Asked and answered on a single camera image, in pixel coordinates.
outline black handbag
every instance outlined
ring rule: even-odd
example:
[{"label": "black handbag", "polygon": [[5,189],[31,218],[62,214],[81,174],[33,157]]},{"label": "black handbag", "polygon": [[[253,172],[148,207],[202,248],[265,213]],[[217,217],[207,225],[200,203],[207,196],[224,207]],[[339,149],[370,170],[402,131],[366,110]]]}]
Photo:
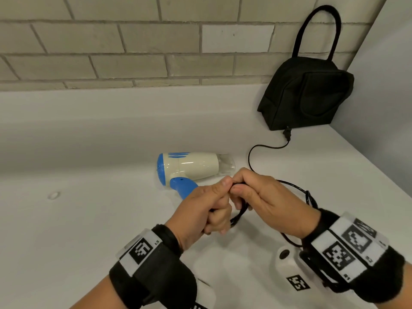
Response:
[{"label": "black handbag", "polygon": [[[336,36],[327,60],[297,56],[306,26],[319,11],[327,11],[336,21]],[[342,29],[337,9],[323,5],[315,9],[299,30],[290,59],[276,71],[260,101],[261,112],[270,130],[330,124],[339,105],[353,91],[354,77],[332,62]]]}]

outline electrical cord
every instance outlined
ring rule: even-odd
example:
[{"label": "electrical cord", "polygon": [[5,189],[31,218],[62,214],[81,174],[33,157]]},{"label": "electrical cord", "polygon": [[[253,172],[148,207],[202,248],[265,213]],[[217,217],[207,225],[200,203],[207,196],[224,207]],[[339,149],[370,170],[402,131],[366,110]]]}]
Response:
[{"label": "electrical cord", "polygon": [[[253,150],[255,147],[261,146],[261,147],[267,147],[267,148],[274,149],[274,150],[279,150],[279,149],[281,149],[281,148],[284,148],[284,147],[286,147],[286,146],[289,144],[289,142],[291,141],[291,132],[292,132],[291,128],[286,128],[286,129],[283,131],[283,135],[285,136],[285,138],[286,138],[286,140],[287,140],[287,143],[286,143],[285,145],[283,145],[283,146],[274,147],[274,146],[268,146],[268,145],[263,145],[263,144],[257,144],[257,145],[255,145],[254,147],[252,147],[252,148],[250,149],[250,151],[249,151],[249,154],[248,154],[248,164],[249,164],[250,170],[253,171],[253,172],[256,172],[256,171],[253,170],[252,166],[250,165],[250,154],[251,154],[252,150]],[[293,183],[290,183],[290,182],[287,182],[287,181],[283,181],[283,180],[278,180],[278,181],[281,182],[282,184],[286,184],[286,185],[289,185],[289,186],[291,186],[291,187],[294,187],[295,189],[298,189],[299,191],[301,191],[302,193],[304,193],[304,194],[305,194],[305,198],[306,198],[306,204],[308,204],[309,206],[312,206],[312,207],[315,208],[315,209],[318,208],[318,204],[317,204],[316,200],[312,197],[312,195],[310,194],[309,191],[305,191],[305,190],[302,189],[301,187],[298,187],[297,185],[295,185],[295,184],[293,184]],[[302,247],[302,245],[299,245],[299,244],[296,244],[296,243],[292,242],[292,241],[286,236],[286,234],[284,234],[284,233],[281,233],[281,234],[282,234],[283,238],[284,238],[289,244],[291,244],[291,245],[293,245],[293,246],[295,246],[295,247],[299,247],[299,248]]]}]

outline blue handle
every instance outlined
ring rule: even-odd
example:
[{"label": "blue handle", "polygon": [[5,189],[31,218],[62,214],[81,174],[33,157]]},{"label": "blue handle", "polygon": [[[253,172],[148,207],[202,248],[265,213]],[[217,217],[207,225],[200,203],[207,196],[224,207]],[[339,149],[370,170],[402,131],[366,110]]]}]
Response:
[{"label": "blue handle", "polygon": [[189,178],[176,177],[170,180],[170,187],[178,191],[180,197],[185,199],[198,185]]}]

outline blue and white hair dryer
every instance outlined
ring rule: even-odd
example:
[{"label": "blue and white hair dryer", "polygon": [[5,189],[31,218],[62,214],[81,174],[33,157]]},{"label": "blue and white hair dryer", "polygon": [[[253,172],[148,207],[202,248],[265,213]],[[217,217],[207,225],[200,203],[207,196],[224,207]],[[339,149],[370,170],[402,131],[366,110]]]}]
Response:
[{"label": "blue and white hair dryer", "polygon": [[194,180],[235,173],[236,166],[229,154],[162,153],[157,159],[160,182],[176,190],[185,199],[198,185]]}]

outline left hand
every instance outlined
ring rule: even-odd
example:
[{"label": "left hand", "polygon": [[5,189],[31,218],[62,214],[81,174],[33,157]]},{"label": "left hand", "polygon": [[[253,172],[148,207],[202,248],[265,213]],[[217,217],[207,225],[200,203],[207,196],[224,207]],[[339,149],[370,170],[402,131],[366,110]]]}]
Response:
[{"label": "left hand", "polygon": [[203,233],[219,231],[225,234],[230,229],[232,206],[228,192],[232,184],[232,178],[226,176],[216,184],[195,188],[165,223],[183,250],[193,245]]}]

